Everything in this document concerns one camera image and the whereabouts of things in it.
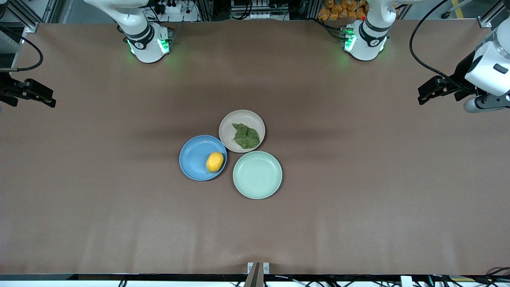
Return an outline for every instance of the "white plate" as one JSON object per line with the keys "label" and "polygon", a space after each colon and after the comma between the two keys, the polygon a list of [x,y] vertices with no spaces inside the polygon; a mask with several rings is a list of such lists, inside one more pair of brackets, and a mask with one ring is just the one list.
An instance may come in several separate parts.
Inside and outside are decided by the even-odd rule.
{"label": "white plate", "polygon": [[[245,124],[249,128],[255,129],[259,134],[260,143],[253,149],[244,149],[234,140],[236,129],[232,124]],[[256,113],[248,110],[237,110],[226,115],[220,123],[219,136],[221,142],[227,149],[236,153],[247,153],[260,146],[266,135],[264,122]]]}

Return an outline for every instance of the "table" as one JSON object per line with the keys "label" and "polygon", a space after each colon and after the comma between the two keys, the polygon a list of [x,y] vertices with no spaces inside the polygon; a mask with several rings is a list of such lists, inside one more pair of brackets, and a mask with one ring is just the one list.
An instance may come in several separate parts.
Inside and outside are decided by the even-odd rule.
{"label": "table", "polygon": [[[115,25],[41,25],[38,69],[57,107],[1,117],[0,273],[484,274],[508,266],[506,111],[468,114],[453,96],[417,102],[433,74],[397,21],[359,62],[309,21],[185,23],[155,64]],[[487,30],[427,21],[416,53],[453,72]],[[37,59],[24,46],[19,65]],[[259,150],[284,180],[266,200],[232,170],[181,173],[191,137],[237,109],[267,127]]]}

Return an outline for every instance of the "plate rim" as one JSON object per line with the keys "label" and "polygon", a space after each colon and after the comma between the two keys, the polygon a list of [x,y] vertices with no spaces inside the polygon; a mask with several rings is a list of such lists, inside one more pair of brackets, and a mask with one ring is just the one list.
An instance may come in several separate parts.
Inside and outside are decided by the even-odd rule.
{"label": "plate rim", "polygon": [[[224,161],[223,161],[223,166],[220,168],[220,170],[218,170],[218,171],[217,171],[217,172],[215,172],[215,173],[211,173],[211,174],[213,175],[213,177],[211,177],[211,178],[207,178],[207,179],[196,179],[196,178],[191,177],[190,175],[188,175],[188,174],[184,171],[183,163],[182,163],[182,161],[181,161],[181,155],[183,154],[184,147],[185,147],[185,146],[186,146],[189,142],[191,142],[192,140],[194,140],[194,139],[196,139],[196,138],[198,138],[198,137],[204,137],[204,136],[205,136],[205,137],[209,137],[209,138],[213,138],[213,139],[215,139],[215,140],[218,140],[218,141],[219,141],[220,145],[223,147],[223,150],[225,151],[225,156],[224,156],[225,158],[224,158]],[[215,137],[215,136],[213,136],[213,135],[210,135],[210,134],[201,134],[201,135],[196,135],[196,136],[192,137],[191,139],[189,139],[188,141],[186,141],[186,142],[184,143],[183,147],[181,148],[181,151],[179,152],[179,167],[181,168],[181,171],[183,172],[183,174],[184,174],[185,176],[187,176],[188,178],[192,179],[192,180],[196,180],[196,181],[208,181],[208,180],[211,180],[211,179],[213,179],[213,178],[215,178],[215,177],[219,176],[219,175],[223,172],[223,170],[224,170],[224,169],[225,169],[225,167],[226,167],[227,158],[228,158],[228,152],[227,152],[227,150],[226,150],[226,146],[223,144],[223,142],[222,142],[220,139],[218,139],[217,137]]]}
{"label": "plate rim", "polygon": [[[231,116],[233,113],[238,113],[238,112],[248,112],[248,113],[252,113],[252,114],[253,114],[253,115],[255,115],[258,119],[260,119],[260,121],[262,122],[262,129],[263,129],[264,135],[263,135],[263,137],[260,139],[259,144],[258,144],[256,147],[252,148],[252,149],[244,150],[243,148],[241,148],[241,147],[240,147],[240,150],[243,150],[243,151],[233,150],[233,149],[229,148],[229,147],[228,147],[228,146],[227,146],[227,145],[223,142],[223,139],[221,138],[221,127],[223,127],[223,126],[225,125],[226,119],[227,119],[229,116]],[[224,145],[224,146],[225,146],[225,147],[226,147],[229,151],[233,151],[233,152],[235,152],[235,153],[240,153],[240,154],[242,154],[242,153],[249,153],[249,152],[253,151],[254,149],[258,148],[258,147],[262,144],[262,142],[264,141],[264,138],[266,137],[266,123],[264,122],[264,120],[262,119],[262,117],[260,117],[260,116],[259,116],[259,114],[257,114],[257,113],[256,113],[256,112],[254,112],[254,111],[250,111],[250,110],[246,110],[246,109],[235,110],[235,111],[232,111],[232,112],[228,113],[228,114],[227,114],[227,115],[226,115],[226,116],[225,116],[225,117],[221,120],[221,122],[220,122],[220,126],[219,126],[219,128],[218,128],[218,136],[219,136],[219,138],[220,138],[221,143],[222,143],[222,144],[223,144],[223,145]]]}
{"label": "plate rim", "polygon": [[[271,194],[269,194],[269,195],[267,195],[267,196],[265,196],[265,197],[261,197],[261,198],[255,198],[255,197],[247,196],[246,194],[244,194],[244,193],[243,193],[243,192],[239,189],[239,186],[238,186],[238,185],[237,185],[237,183],[236,183],[236,176],[235,176],[235,174],[236,174],[236,170],[238,170],[238,169],[239,169],[239,166],[240,166],[240,163],[239,163],[239,162],[241,161],[241,159],[242,159],[243,157],[253,156],[253,154],[265,154],[265,155],[269,155],[269,156],[270,156],[270,158],[271,158],[272,160],[274,160],[274,161],[275,161],[275,162],[273,162],[273,164],[274,164],[274,163],[277,163],[277,166],[279,166],[278,173],[280,173],[280,174],[281,174],[280,179],[279,179],[279,181],[278,181],[278,186],[277,186],[277,188],[276,188],[273,192],[271,192]],[[240,157],[240,158],[236,161],[236,164],[234,165],[234,170],[232,171],[232,178],[233,178],[234,186],[236,187],[237,191],[239,191],[239,193],[240,193],[240,194],[242,194],[243,196],[245,196],[245,197],[247,197],[247,198],[249,198],[249,199],[255,199],[255,200],[259,200],[259,199],[266,199],[266,198],[271,197],[272,195],[274,195],[274,194],[278,191],[278,189],[280,188],[280,186],[282,185],[283,177],[284,177],[284,175],[283,175],[283,169],[282,169],[282,165],[280,164],[280,161],[278,161],[278,159],[277,159],[274,155],[272,155],[272,154],[270,154],[270,153],[268,153],[268,152],[264,152],[264,151],[252,151],[252,152],[248,152],[248,153],[244,154],[243,156],[241,156],[241,157]]]}

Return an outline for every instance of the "plate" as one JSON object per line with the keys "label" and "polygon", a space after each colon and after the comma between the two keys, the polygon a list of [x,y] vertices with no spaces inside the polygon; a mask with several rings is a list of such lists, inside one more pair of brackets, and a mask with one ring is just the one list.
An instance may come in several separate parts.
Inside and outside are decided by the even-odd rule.
{"label": "plate", "polygon": [[282,177],[282,166],[274,156],[266,152],[249,152],[234,167],[237,190],[251,199],[272,196],[280,187]]}
{"label": "plate", "polygon": [[[220,170],[210,173],[206,162],[213,152],[223,154],[223,165]],[[179,155],[179,165],[183,173],[191,179],[204,181],[218,176],[226,165],[226,149],[221,141],[211,135],[199,135],[184,144]]]}
{"label": "plate", "polygon": [[[255,129],[259,134],[260,143],[252,149],[244,149],[234,140],[236,136],[236,129],[232,124],[245,124],[249,128]],[[218,131],[221,142],[226,146],[227,149],[236,153],[247,153],[256,149],[266,135],[266,127],[264,121],[256,113],[248,110],[237,110],[226,115],[220,123],[220,129]]]}

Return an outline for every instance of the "blue plate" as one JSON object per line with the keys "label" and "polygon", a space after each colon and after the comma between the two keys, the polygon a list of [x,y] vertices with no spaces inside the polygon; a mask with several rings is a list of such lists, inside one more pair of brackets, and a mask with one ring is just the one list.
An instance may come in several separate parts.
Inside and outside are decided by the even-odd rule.
{"label": "blue plate", "polygon": [[[223,154],[224,161],[220,170],[210,173],[206,162],[213,152]],[[179,155],[179,165],[183,173],[191,179],[204,181],[218,176],[226,165],[226,148],[221,141],[211,135],[199,135],[184,144]]]}

